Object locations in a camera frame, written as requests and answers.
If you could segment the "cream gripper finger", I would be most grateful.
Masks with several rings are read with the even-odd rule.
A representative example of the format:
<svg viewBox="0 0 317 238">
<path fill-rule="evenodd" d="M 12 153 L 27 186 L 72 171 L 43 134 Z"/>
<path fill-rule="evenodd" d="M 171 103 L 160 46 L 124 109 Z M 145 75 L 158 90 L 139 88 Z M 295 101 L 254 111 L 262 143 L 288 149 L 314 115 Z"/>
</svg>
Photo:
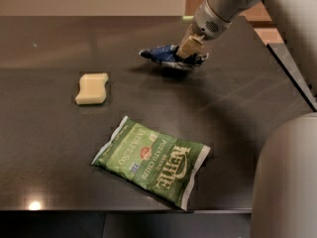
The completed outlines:
<svg viewBox="0 0 317 238">
<path fill-rule="evenodd" d="M 190 56 L 199 53 L 203 48 L 203 36 L 190 35 L 184 38 L 176 52 L 176 55 L 182 59 L 187 59 Z"/>
<path fill-rule="evenodd" d="M 190 45 L 195 37 L 195 33 L 193 32 L 192 25 L 189 25 L 186 30 L 184 37 L 182 38 L 180 44 L 182 46 Z"/>
</svg>

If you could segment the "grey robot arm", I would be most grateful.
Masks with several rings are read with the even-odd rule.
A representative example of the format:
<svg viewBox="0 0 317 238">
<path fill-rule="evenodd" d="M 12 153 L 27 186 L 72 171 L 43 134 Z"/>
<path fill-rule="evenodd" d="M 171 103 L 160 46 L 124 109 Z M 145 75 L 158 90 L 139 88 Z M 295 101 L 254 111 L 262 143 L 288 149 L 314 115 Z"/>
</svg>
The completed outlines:
<svg viewBox="0 0 317 238">
<path fill-rule="evenodd" d="M 204 0 L 177 54 L 192 55 L 203 40 L 218 38 L 236 16 L 258 3 L 285 37 L 297 67 L 275 81 L 289 91 L 304 86 L 315 100 L 317 0 Z M 317 238 L 316 113 L 285 121 L 265 140 L 254 178 L 250 238 Z"/>
</svg>

